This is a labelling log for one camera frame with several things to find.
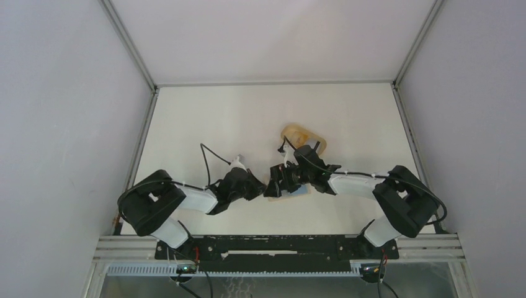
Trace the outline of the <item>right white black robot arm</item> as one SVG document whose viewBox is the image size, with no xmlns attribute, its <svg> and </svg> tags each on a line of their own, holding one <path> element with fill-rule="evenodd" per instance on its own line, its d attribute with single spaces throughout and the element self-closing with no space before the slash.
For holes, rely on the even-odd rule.
<svg viewBox="0 0 526 298">
<path fill-rule="evenodd" d="M 305 184 L 323 194 L 359 196 L 375 201 L 383 215 L 372 220 L 359 234 L 359 252 L 375 258 L 383 245 L 400 236 L 416 237 L 442 206 L 413 173 L 397 165 L 386 174 L 341 171 L 326 164 L 308 145 L 286 146 L 282 164 L 271 167 L 270 181 L 263 195 L 279 198 L 294 193 Z"/>
</svg>

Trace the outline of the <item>beige leather card holder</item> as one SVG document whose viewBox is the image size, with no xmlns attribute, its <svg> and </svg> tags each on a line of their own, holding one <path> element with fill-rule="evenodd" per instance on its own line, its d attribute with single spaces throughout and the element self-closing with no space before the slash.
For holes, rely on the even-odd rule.
<svg viewBox="0 0 526 298">
<path fill-rule="evenodd" d="M 299 196 L 293 196 L 292 192 L 282 191 L 282 195 L 280 197 L 267 197 L 267 200 L 269 202 L 273 202 L 273 201 L 280 201 L 280 200 L 285 200 L 285 199 L 291 199 L 293 197 L 299 197 Z"/>
</svg>

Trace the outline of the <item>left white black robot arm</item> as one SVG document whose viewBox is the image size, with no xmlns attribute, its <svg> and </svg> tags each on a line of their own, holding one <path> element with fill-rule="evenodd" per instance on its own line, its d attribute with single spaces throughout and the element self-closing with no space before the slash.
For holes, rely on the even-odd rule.
<svg viewBox="0 0 526 298">
<path fill-rule="evenodd" d="M 118 212 L 138 236 L 153 236 L 185 259 L 193 253 L 194 243 L 184 225 L 171 218 L 176 209 L 216 215 L 238 199 L 255 199 L 266 187 L 250 170 L 240 167 L 231 168 L 224 178 L 206 188 L 178 183 L 160 169 L 118 198 Z"/>
</svg>

